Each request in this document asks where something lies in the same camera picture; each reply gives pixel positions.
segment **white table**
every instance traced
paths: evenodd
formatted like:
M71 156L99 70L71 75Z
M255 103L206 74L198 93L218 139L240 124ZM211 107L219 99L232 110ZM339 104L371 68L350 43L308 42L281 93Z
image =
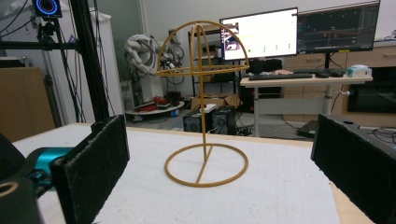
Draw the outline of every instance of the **white table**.
M324 99L304 99L301 101L300 108L304 111L304 108L307 108L307 105L315 104L317 105L317 111L309 111L309 113L323 113L330 115L332 109L332 85L339 84L362 84L366 81L372 81L372 77L348 77L344 75L343 77L329 77L329 78L294 78L294 79L274 79L274 80L255 80L250 81L248 77L244 77L241 80L241 86L246 88L254 88L254 134L256 137L260 137L260 128L259 128L259 115L260 115L260 103L259 101L282 101L281 110L279 110L279 114L283 114L285 112L284 106L289 104L290 101L295 99L259 99L259 88L260 87L289 87L289 86L326 86L326 93L324 95Z
M90 132L88 125L71 124L14 146L27 156L39 147L73 147ZM172 181L163 166L176 150L202 143L199 133L127 128L127 136L131 160L95 223L372 223L310 160L312 143L208 134L209 143L243 150L249 167L229 184L197 189ZM190 168L199 158L194 153L175 158L171 167L196 176ZM239 171L243 159L214 151L210 162L206 170L214 173L204 177L208 180ZM38 204L45 223L64 223L55 191Z

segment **black textured block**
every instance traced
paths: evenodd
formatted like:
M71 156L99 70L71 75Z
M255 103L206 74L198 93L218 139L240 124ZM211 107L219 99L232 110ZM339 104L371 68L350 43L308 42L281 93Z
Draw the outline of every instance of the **black textured block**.
M359 125L319 115L311 159L375 223L396 223L396 151Z
M35 189L30 179L11 177L0 181L0 223L44 223L38 211Z
M68 224L92 223L129 160L124 116L92 125L92 133L49 167Z
M0 134L0 180L6 179L19 171L25 162L23 155Z

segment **gray floor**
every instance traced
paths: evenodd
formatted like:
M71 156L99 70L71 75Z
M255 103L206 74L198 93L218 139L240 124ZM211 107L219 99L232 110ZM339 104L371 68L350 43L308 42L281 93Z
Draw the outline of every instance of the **gray floor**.
M139 117L127 116L127 126L147 129L172 130L184 132L183 117L189 109L180 109L177 117L172 117L169 112ZM237 135L253 136L254 116L252 113L238 113L236 127L240 132ZM302 127L301 122L286 122L280 115L260 116L260 136L266 138L289 139L313 141L312 138L302 137L296 134L298 128Z

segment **gold wire sphere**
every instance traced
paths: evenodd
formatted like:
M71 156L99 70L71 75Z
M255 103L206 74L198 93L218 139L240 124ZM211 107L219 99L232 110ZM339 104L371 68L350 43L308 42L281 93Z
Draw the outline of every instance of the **gold wire sphere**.
M217 64L213 64L212 60L210 57L208 57L207 59L207 64L203 65L203 58L202 58L202 51L201 50L197 50L198 51L198 55L196 57L196 61L197 64L195 64L195 55L194 55L194 50L193 50L193 46L195 44L195 37L197 38L197 46L201 47L202 45L202 40L201 40L201 36L204 38L205 41L205 46L206 46L206 55L210 55L209 53L209 46L208 46L208 42L207 42L207 38L206 38L206 33L205 33L205 26L203 24L209 24L212 26L217 26L220 29L224 29L226 31L228 31L235 39L236 42L241 46L242 51L244 51L244 55L245 55L245 64L241 65L241 64L221 64L221 65L217 65ZM171 40L171 38L182 28L190 26L191 27L191 42L190 44L190 67L175 67L175 68L169 68L169 69L161 69L161 57L163 55L163 52L166 49L166 45L167 43ZM248 55L247 52L245 50L245 47L243 46L242 42L240 41L240 39L238 38L238 36L236 36L236 34L230 30L227 26L224 26L222 24L213 22L213 21L191 21L188 22L184 25L181 25L180 27L176 28L175 31L173 31L168 38L166 38L166 40L163 43L163 46L160 49L159 52L159 57L158 57L158 62L157 62L157 75L160 77L182 77L182 76L199 76L200 78L200 101L201 101L201 115L205 114L205 104L204 104L204 82L203 82L203 77L204 76L208 76L208 75L215 75L215 74L222 74L222 73L231 73L231 72L237 72L237 71L242 71L242 70L247 70L249 68L249 63L248 63ZM182 185L186 185L186 186L190 186L190 187L196 187L196 188L207 188L207 187L215 187L215 186L219 186L219 185L223 185L223 184L227 184L230 183L232 181L234 181L235 179L239 178L248 168L248 157L246 156L246 154L236 148L236 147L232 147L232 146L228 146L228 145L224 145L224 144L216 144L216 143L210 143L208 144L206 142L206 127L205 127L205 116L201 116L201 123L202 123L202 138L203 138L203 143L202 144L197 144L197 145L191 145L188 147L183 147L182 149L174 152L167 160L165 163L165 172L166 174L174 181L176 181L179 184ZM169 171L169 163L170 161L178 154L186 151L186 150L190 150L190 149L194 149L197 147L202 147L204 150L204 163L203 166L201 168L201 173L198 175L196 182L192 183L192 182L188 182L188 181L184 181L181 179L176 178L174 175L172 175ZM224 179L224 180L220 180L220 181L216 181L216 182L212 182L212 183L201 183L201 177L204 173L204 170L206 168L208 159L210 157L210 154L212 152L212 150L214 149L214 147L224 147L224 148L228 148L231 149L235 152L237 152L238 154L240 154L242 156L242 158L245 161L245 165L242 168L242 170L237 173L236 175Z

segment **computer monitor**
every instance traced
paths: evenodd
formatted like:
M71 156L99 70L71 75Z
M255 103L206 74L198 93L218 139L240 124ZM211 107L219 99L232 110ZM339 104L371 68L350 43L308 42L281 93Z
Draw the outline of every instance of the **computer monitor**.
M249 59L297 54L297 7L220 19L240 39ZM221 29L222 60L245 59L236 39Z
M372 50L379 1L298 13L299 54Z

